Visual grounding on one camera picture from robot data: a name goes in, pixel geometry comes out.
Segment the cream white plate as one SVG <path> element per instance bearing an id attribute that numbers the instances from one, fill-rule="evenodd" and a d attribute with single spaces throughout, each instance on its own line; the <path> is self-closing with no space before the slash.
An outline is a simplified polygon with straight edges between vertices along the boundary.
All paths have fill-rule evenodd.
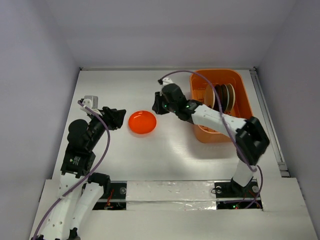
<path id="1" fill-rule="evenodd" d="M 204 91 L 203 102 L 206 106 L 213 109 L 215 106 L 215 100 L 216 100 L 215 92 L 211 87 L 211 85 L 208 84 Z"/>

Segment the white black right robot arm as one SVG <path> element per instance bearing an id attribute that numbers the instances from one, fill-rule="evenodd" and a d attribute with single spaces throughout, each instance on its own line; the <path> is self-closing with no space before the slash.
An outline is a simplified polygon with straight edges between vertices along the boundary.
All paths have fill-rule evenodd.
<path id="1" fill-rule="evenodd" d="M 155 92 L 152 110 L 158 115 L 175 114 L 181 121 L 204 126 L 230 138 L 239 158 L 235 173 L 230 180 L 230 190 L 235 196 L 242 196 L 249 189 L 257 163 L 265 153 L 270 140 L 256 117 L 238 118 L 223 113 L 219 98 L 218 109 L 187 99 L 181 88 L 170 79 L 159 82 L 161 89 Z"/>

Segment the orange plastic plate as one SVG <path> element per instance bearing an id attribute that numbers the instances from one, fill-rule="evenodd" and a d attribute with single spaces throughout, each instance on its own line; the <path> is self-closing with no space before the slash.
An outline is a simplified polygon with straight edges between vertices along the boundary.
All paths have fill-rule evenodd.
<path id="1" fill-rule="evenodd" d="M 149 134 L 156 128 L 157 119 L 151 112 L 140 110 L 129 117 L 128 126 L 135 134 Z"/>

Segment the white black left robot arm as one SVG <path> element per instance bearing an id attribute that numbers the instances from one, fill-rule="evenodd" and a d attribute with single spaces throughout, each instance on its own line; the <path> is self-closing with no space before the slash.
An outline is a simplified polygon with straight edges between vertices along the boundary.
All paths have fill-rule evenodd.
<path id="1" fill-rule="evenodd" d="M 81 228 L 100 198 L 109 197 L 110 176 L 96 172 L 93 150 L 103 134 L 122 127 L 126 110 L 104 106 L 83 108 L 90 118 L 72 121 L 60 168 L 58 197 L 44 214 L 32 236 L 34 240 L 79 240 Z"/>

